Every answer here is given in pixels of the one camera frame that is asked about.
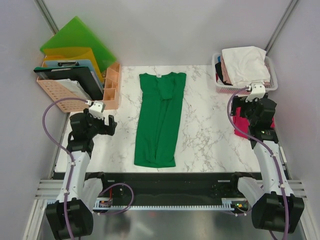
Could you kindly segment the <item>green t shirt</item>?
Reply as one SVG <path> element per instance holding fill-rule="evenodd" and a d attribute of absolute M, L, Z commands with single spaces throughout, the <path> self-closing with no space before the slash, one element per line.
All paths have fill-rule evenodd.
<path fill-rule="evenodd" d="M 139 75 L 142 102 L 135 139 L 134 164 L 147 168 L 176 166 L 175 150 L 187 75 Z"/>

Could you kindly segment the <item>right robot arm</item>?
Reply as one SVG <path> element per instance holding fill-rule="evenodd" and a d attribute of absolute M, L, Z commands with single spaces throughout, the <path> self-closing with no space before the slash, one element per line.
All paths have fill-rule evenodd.
<path fill-rule="evenodd" d="M 248 200 L 256 229 L 282 232 L 286 239 L 296 230 L 305 204 L 301 197 L 295 196 L 279 157 L 279 139 L 273 127 L 276 106 L 267 96 L 253 101 L 247 101 L 244 96 L 230 98 L 228 118 L 239 113 L 248 121 L 247 130 L 240 133 L 248 138 L 257 157 L 262 186 L 253 177 L 239 173 L 229 184 L 229 191 Z"/>

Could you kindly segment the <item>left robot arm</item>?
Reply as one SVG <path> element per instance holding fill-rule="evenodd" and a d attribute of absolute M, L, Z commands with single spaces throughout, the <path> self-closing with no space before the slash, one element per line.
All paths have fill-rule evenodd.
<path fill-rule="evenodd" d="M 71 132 L 67 140 L 67 168 L 60 192 L 54 203 L 45 210 L 47 220 L 56 240 L 88 236 L 93 231 L 93 207 L 97 197 L 104 197 L 110 191 L 108 182 L 98 172 L 86 178 L 90 163 L 94 137 L 113 136 L 117 127 L 114 116 L 95 117 L 89 109 L 70 118 Z"/>

